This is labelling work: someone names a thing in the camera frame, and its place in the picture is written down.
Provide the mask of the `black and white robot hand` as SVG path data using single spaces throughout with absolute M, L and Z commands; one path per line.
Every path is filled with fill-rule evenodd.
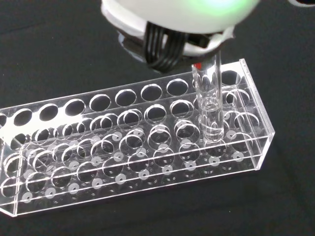
M 257 0 L 104 0 L 101 13 L 133 58 L 166 73 L 215 56 L 258 4 Z

